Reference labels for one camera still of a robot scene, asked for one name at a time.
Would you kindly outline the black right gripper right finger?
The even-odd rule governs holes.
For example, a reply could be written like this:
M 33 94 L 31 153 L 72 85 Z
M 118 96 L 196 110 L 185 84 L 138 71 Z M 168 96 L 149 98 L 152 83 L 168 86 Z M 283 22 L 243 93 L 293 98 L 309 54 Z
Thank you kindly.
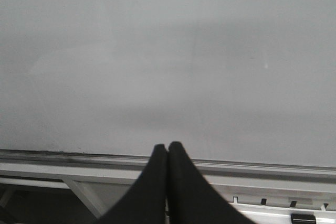
M 182 143 L 169 145 L 167 201 L 170 223 L 253 223 L 207 182 Z

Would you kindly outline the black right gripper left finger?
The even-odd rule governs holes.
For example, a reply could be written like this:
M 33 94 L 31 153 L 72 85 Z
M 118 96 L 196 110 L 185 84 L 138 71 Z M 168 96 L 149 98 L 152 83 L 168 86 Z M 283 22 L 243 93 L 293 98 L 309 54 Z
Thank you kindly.
M 137 180 L 97 223 L 165 223 L 166 175 L 167 151 L 158 144 Z

